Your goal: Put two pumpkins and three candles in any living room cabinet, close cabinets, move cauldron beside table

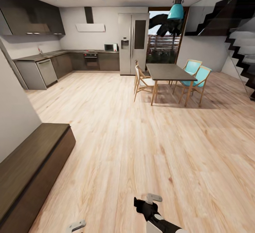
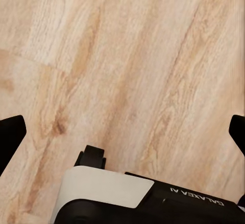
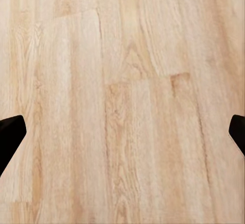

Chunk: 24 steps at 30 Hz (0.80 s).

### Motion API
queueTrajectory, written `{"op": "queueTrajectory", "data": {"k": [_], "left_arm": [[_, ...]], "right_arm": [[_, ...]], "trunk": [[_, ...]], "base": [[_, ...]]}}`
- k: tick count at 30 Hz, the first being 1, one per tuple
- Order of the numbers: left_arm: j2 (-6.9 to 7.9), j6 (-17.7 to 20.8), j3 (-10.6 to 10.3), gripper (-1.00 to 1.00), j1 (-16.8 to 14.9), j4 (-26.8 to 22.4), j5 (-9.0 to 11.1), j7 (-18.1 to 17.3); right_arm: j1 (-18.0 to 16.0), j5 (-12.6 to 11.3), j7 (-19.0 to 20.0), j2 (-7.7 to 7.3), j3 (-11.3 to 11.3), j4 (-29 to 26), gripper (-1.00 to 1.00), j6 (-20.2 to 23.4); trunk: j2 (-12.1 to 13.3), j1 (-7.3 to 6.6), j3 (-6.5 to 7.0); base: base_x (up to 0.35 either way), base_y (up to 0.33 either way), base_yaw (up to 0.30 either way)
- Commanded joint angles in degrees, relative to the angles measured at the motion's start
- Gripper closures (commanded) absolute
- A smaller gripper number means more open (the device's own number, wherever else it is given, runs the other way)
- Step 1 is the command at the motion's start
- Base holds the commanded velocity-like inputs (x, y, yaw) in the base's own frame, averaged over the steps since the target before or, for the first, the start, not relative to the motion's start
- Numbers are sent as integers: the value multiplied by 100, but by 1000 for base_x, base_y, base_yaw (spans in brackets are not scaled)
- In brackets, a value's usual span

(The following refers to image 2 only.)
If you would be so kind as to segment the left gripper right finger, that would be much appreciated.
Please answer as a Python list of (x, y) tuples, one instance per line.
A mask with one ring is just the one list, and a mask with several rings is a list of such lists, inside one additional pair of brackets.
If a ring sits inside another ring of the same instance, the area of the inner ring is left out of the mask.
[(233, 115), (230, 126), (229, 134), (242, 151), (245, 156), (245, 117), (240, 115)]

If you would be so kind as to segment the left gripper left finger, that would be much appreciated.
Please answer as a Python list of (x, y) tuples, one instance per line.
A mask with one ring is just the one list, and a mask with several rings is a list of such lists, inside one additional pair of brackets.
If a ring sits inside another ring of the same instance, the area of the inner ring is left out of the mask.
[(27, 133), (23, 116), (0, 120), (0, 176)]

